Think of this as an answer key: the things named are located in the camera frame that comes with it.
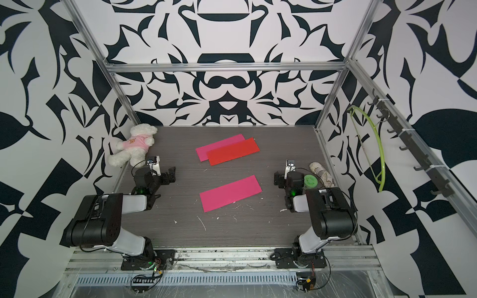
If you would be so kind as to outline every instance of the green roll of tape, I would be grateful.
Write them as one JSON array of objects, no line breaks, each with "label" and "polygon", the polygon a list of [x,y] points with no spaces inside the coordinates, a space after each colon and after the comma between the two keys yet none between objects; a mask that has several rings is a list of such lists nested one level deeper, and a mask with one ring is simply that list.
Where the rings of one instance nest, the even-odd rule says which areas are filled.
[{"label": "green roll of tape", "polygon": [[313,175],[305,175],[304,188],[310,189],[318,186],[318,179]]}]

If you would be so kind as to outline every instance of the ventilation grille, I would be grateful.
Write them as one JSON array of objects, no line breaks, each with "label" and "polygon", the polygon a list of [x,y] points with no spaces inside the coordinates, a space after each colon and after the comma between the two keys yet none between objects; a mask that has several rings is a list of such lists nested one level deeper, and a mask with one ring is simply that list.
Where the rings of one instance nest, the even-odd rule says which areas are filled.
[{"label": "ventilation grille", "polygon": [[[78,287],[129,286],[132,275],[127,273],[80,274]],[[159,286],[226,286],[226,285],[295,285],[294,272],[167,272],[158,282]],[[133,285],[153,285],[152,280],[133,280]]]}]

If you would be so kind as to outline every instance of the pink paper sheet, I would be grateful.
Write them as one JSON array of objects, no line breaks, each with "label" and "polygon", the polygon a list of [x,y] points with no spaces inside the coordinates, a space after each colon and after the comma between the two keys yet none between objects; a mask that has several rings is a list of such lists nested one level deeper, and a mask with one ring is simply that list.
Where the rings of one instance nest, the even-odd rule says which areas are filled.
[{"label": "pink paper sheet", "polygon": [[218,141],[218,142],[215,142],[215,143],[212,143],[212,144],[209,144],[209,145],[199,147],[199,148],[196,149],[196,152],[197,152],[197,155],[199,155],[200,161],[203,162],[203,161],[208,159],[207,152],[209,152],[211,150],[214,150],[214,149],[217,149],[217,148],[224,147],[224,146],[232,145],[232,144],[244,141],[244,140],[245,140],[245,138],[242,136],[242,134],[237,134],[237,135],[235,135],[233,137],[230,137],[230,138],[227,138],[225,140]]},{"label": "pink paper sheet", "polygon": [[200,193],[204,212],[231,204],[262,192],[255,175]]}]

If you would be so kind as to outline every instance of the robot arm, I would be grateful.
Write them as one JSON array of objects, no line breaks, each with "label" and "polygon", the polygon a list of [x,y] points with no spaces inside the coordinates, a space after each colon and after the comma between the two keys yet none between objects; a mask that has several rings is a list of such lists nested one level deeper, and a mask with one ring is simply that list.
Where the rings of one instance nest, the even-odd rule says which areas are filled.
[{"label": "robot arm", "polygon": [[354,210],[337,187],[310,188],[307,176],[294,170],[295,162],[287,160],[285,175],[276,172],[274,184],[285,190],[285,206],[291,212],[309,212],[311,227],[293,243],[293,260],[304,264],[332,240],[351,236],[357,225]]}]

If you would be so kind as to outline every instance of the white debris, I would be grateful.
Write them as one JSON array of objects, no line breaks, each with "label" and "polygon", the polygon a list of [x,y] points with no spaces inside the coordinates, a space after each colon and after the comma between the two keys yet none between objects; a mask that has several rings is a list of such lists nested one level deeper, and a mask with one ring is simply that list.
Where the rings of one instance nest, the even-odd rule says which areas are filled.
[{"label": "white debris", "polygon": [[200,223],[202,224],[202,226],[204,227],[204,230],[207,231],[206,226],[205,226],[204,223],[202,222],[202,219],[199,218],[199,220],[200,220]]}]

